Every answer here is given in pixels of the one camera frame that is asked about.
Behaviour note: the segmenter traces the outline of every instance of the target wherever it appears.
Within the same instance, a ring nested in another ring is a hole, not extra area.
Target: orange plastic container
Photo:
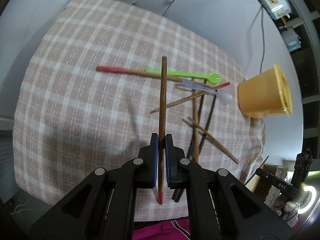
[[[239,107],[251,118],[292,114],[287,79],[279,65],[239,84]]]

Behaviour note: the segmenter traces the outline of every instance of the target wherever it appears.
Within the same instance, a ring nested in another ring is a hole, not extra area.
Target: green spoon handle
[[[161,74],[161,69],[146,68],[145,72]],[[167,70],[167,75],[176,76],[176,77],[192,77],[192,78],[200,78],[200,79],[207,78],[207,75],[205,74],[189,73],[189,72],[175,71],[175,70]]]

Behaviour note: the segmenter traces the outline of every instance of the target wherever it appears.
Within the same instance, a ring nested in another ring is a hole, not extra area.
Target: wooden chopstick
[[[130,69],[130,68],[123,68],[123,67],[97,66],[96,71],[118,73],[118,74],[128,74],[128,75],[135,75],[135,76],[140,76],[140,77],[150,77],[150,78],[161,79],[161,74],[149,73],[149,72],[145,72],[143,70],[136,70],[136,69]],[[181,82],[182,78],[174,77],[174,76],[167,76],[167,80]],[[191,81],[191,82],[193,82],[197,85],[202,85],[202,86],[212,88],[212,86],[208,85],[208,84],[203,84],[203,83],[200,83],[197,81]]]
[[[192,118],[195,120],[196,123],[199,122],[198,120],[198,109],[197,109],[197,99],[193,98],[192,100]],[[192,159],[194,162],[199,162],[199,133],[198,128],[194,125],[193,126],[193,134],[194,134],[194,143],[193,143],[193,156]]]
[[[208,133],[203,127],[201,127],[199,124],[197,124],[192,118],[188,117],[188,119],[192,122],[193,125],[195,125],[197,128],[199,128],[214,144],[215,146],[222,151],[223,153],[225,153],[226,155],[228,155],[235,163],[239,164],[239,160],[234,157],[234,155],[229,152],[221,143],[219,143],[210,133]],[[190,125],[192,127],[192,125],[186,121],[185,119],[182,119],[184,122],[186,122],[188,125]]]
[[[163,204],[164,180],[164,137],[165,137],[165,112],[167,100],[167,57],[162,57],[161,84],[160,84],[160,112],[159,112],[159,159],[158,159],[158,199]]]
[[[264,163],[267,161],[268,158],[269,158],[269,156],[267,156],[267,157],[265,158],[265,160],[261,163],[261,165],[260,165],[259,168],[261,168],[261,167],[264,165]],[[244,183],[244,185],[247,185],[247,184],[250,182],[250,180],[252,180],[252,178],[253,178],[255,175],[256,175],[256,172],[254,172],[254,174]]]
[[[215,87],[213,87],[213,88],[211,88],[211,89],[212,89],[212,90],[218,90],[218,89],[223,88],[223,87],[226,87],[226,86],[228,86],[228,85],[230,85],[230,82],[223,83],[223,84],[218,85],[218,86],[215,86]],[[205,92],[205,91],[198,92],[198,93],[195,93],[195,94],[193,94],[193,95],[191,95],[191,96],[187,96],[187,97],[185,97],[185,98],[181,98],[181,99],[179,99],[179,100],[176,100],[176,101],[173,101],[173,102],[171,102],[171,103],[168,103],[165,107],[166,107],[166,108],[169,108],[169,107],[172,107],[172,106],[176,106],[176,105],[178,105],[178,104],[181,104],[181,103],[190,101],[190,100],[192,100],[192,99],[194,99],[194,98],[200,97],[200,96],[205,95],[205,94],[208,94],[208,93],[209,93],[209,92]],[[152,111],[150,111],[150,114],[156,113],[156,112],[158,112],[159,110],[160,110],[160,108],[157,107],[157,108],[153,109]]]

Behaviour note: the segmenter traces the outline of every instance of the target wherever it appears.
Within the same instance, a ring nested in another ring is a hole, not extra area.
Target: red chopstick tip
[[[163,192],[159,192],[159,204],[162,205],[163,204]]]

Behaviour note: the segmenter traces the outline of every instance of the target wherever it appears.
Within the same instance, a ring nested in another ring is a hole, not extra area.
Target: tablecloth
[[[228,81],[234,100],[217,101],[209,132],[240,164],[206,141],[199,163],[228,169],[244,181],[261,162],[262,120],[251,120],[238,107],[237,87],[244,81],[239,65],[221,49],[152,12],[114,0],[71,0],[49,29],[27,68],[15,112],[13,146],[17,184],[55,204],[95,168],[121,167],[158,132],[160,80],[96,72],[97,65],[143,70],[160,68],[196,73],[217,72]],[[167,102],[190,95],[167,83]],[[204,98],[204,126],[212,96]],[[186,152],[192,129],[191,101],[167,109],[166,133]],[[155,192],[139,189],[136,221],[188,215],[186,197],[164,204]]]

